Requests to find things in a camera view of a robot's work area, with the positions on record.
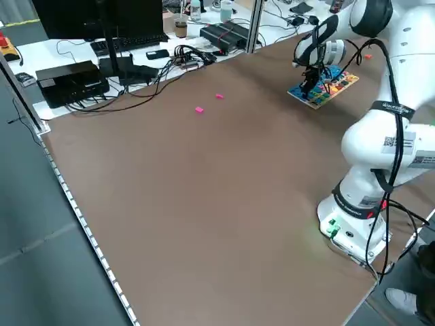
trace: white desk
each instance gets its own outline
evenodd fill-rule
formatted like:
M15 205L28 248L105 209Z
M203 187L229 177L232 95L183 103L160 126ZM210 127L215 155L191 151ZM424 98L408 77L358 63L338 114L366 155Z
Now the white desk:
M326 5L324 2L318 1L318 0L310 0L307 1L310 5L314 7L314 9L307 13L316 15L320 20L326 19L329 14L329 6ZM281 9L283 17L288 17L291 12L289 11L291 5L286 5L284 3L278 2L275 0L275 3L272 2L272 0L267 1L264 4L264 12L262 14L262 19L260 23L260 33L262 36L259 35L259 40L261 42L266 41L266 45L270 45L274 43L278 38L280 40L283 40L290 36L295 36L296 33L294 32L294 29L289 29L287 27L287 23L281 19L280 12L276 5L279 6ZM243 7L242 5L239 5L238 3L234 4L234 8L237 11L237 14L232 15L232 19L237 24L240 24L245 27L249 27L249 21L251 19L251 10L247 9L246 7ZM201 15L201 22L205 24L216 24L220 22L220 13L211 9L207 8L207 12ZM190 23L188 25L188 36L185 41L182 41L183 43L187 43L189 41L192 41L194 38L198 38L199 31L201 28L203 28L204 25L201 24L194 24ZM303 33L306 31L311 30L312 26L304 24L298 28L298 33ZM178 39L176 38L174 33L169 33L168 36L171 39ZM21 51L22 55L24 56L24 65L21 67L18 64L18 61L11 62L10 67L14 74L25 72L29 75L36 76L35 72L42 69L48 69L52 67L58 67L62 65L69 65L71 63L74 63L74 60L72 59L70 54L63 54L60 55L56 51L56 44L59 40L57 39L51 39L43 42L28 44L25 46L18 47ZM80 44L83 43L83 40L72 40L73 43ZM72 43L69 43L67 41L60 42L58 45L59 52L65 53L65 52L71 52L74 55L74 58L77 62L82 62L86 60L91 60L94 64L98 64L98 59L95 56L95 53L92 51L92 48L90 47L89 43L83 43L81 45L73 45ZM148 60L146 57L146 52L153 51L153 50L159 50L160 46L153 46L148 48L142 48L139 50L133 50L131 53L133 54L133 62L135 65L147 65L149 67L155 67L155 68L161 68L163 67L167 61L168 58L162 58L158 60ZM231 54L229 56L221 56L218 57L218 61L226 60L228 58L231 58L233 56L236 56L237 54L240 54L242 51L236 52L235 54ZM171 72L168 74L168 79L177 77L178 75L183 74L185 71L180 68L174 68L171 70ZM115 89L122 89L120 85L118 85L116 82L118 82L117 77L113 77L112 80L115 82L109 80L109 83L111 84L110 91L105 93L105 95L108 96L116 96L118 94L118 91ZM131 90L137 90L142 87L145 87L146 84L137 86L137 87L131 87ZM88 105L93 105L94 102L88 101ZM54 117L68 114L70 113L70 109L66 107L59 107L57 109L50 109L45 101L34 104L35 110L40 116L41 119L50 120Z

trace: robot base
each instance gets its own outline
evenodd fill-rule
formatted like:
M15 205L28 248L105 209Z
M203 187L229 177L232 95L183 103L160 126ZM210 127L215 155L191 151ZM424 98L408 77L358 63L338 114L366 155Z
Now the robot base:
M375 219L356 219L348 215L337 205L333 195L320 202L317 207L317 216L320 231L328 238L332 238L334 243L355 262L366 265L366 245ZM386 239L385 222L379 215L368 247L370 264L384 249Z

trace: phone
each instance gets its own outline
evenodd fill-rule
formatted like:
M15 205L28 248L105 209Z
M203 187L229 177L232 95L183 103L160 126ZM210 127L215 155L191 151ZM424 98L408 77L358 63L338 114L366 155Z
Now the phone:
M169 56L168 50L157 50L147 52L148 60L167 58Z

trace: white shoe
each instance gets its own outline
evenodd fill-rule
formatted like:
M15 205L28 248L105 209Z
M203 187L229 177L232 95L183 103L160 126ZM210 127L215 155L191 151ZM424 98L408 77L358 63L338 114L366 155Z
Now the white shoe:
M398 289L386 289L385 296L390 304L404 312L405 314L417 313L417 296Z

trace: cup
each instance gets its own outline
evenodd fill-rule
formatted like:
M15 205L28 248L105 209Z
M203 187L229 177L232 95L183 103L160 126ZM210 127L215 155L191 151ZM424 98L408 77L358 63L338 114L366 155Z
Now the cup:
M175 36L179 37L180 39L188 35L187 15L176 16L174 18L174 31L175 31Z
M231 20L232 15L232 1L231 0L221 0L220 1L220 21L228 22Z

